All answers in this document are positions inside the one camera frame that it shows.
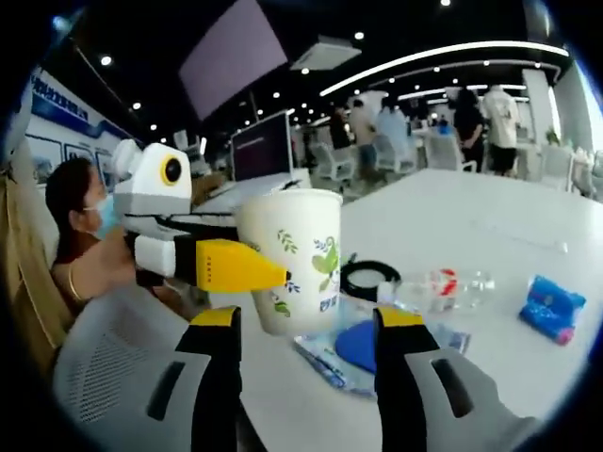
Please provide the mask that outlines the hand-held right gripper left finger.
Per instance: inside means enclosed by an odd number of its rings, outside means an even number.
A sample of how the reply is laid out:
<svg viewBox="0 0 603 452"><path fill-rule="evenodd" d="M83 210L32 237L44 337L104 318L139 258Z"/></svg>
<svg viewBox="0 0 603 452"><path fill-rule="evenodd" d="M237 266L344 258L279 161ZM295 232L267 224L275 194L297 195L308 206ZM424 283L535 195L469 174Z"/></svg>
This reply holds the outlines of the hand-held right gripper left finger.
<svg viewBox="0 0 603 452"><path fill-rule="evenodd" d="M235 451L242 378L241 311L132 315L136 367L126 393L129 451Z"/></svg>

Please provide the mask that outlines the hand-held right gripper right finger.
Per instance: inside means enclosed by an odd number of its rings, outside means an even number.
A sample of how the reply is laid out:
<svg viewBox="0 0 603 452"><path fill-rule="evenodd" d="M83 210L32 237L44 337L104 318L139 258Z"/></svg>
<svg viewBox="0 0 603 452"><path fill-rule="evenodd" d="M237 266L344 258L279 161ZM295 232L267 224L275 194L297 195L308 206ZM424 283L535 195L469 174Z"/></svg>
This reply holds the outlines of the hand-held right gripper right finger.
<svg viewBox="0 0 603 452"><path fill-rule="evenodd" d="M379 305L373 320L384 451L515 451L539 427L501 402L490 376L439 347L421 315Z"/></svg>

